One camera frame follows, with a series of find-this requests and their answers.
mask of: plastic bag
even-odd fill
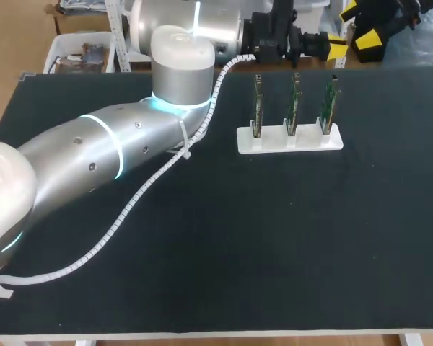
[[[407,27],[391,37],[383,65],[433,65],[433,9],[421,15],[414,31]]]

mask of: cardboard box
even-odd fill
[[[110,31],[109,19],[104,12],[65,15],[58,9],[58,5],[51,4],[44,8],[46,14],[53,16],[57,35],[80,31]]]

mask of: floor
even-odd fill
[[[53,20],[43,11],[49,0],[0,1],[0,117],[23,71],[41,72],[48,49],[55,37]],[[424,335],[426,346],[433,346],[433,334]],[[57,342],[55,346],[69,346]],[[184,345],[267,345],[267,346],[394,346],[396,336],[290,337],[266,339],[155,340],[101,342],[102,346],[184,346]]]

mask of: black yellow tool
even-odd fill
[[[381,61],[390,37],[420,24],[419,14],[433,9],[433,0],[351,0],[341,13],[344,22],[355,18],[351,46],[362,62]]]
[[[289,44],[290,50],[287,57],[292,61],[293,67],[297,67],[298,59],[302,54],[329,61],[344,57],[348,50],[345,39],[327,32],[302,34],[301,29],[294,25],[290,27]]]
[[[294,0],[274,0],[270,12],[253,12],[252,19],[244,21],[241,53],[253,54],[259,63],[280,63],[285,56],[293,67],[297,67],[301,54],[322,61],[346,55],[348,46],[339,37],[327,32],[302,34],[294,25],[297,11],[293,8]]]

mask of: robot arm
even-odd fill
[[[327,59],[329,37],[292,31],[292,9],[292,0],[275,0],[270,13],[254,14],[253,21],[242,22],[238,15],[198,2],[136,0],[132,39],[151,56],[152,96],[81,115],[18,149],[0,143],[0,269],[41,218],[189,138],[188,146],[201,139],[224,75],[234,64],[255,59],[279,62],[286,54],[296,62],[301,53],[308,52],[320,52]],[[290,54],[289,35],[297,39],[290,40]],[[252,51],[254,55],[236,56]],[[217,58],[232,60],[222,69],[212,93]],[[83,258],[57,272],[32,278],[0,275],[0,284],[43,283],[80,268],[108,242],[144,191],[181,156],[185,156],[183,148],[141,187]],[[0,286],[0,298],[9,296]]]
[[[199,129],[210,107],[213,45],[162,26],[151,49],[153,96],[82,115],[18,149],[0,143],[0,269],[35,222]]]

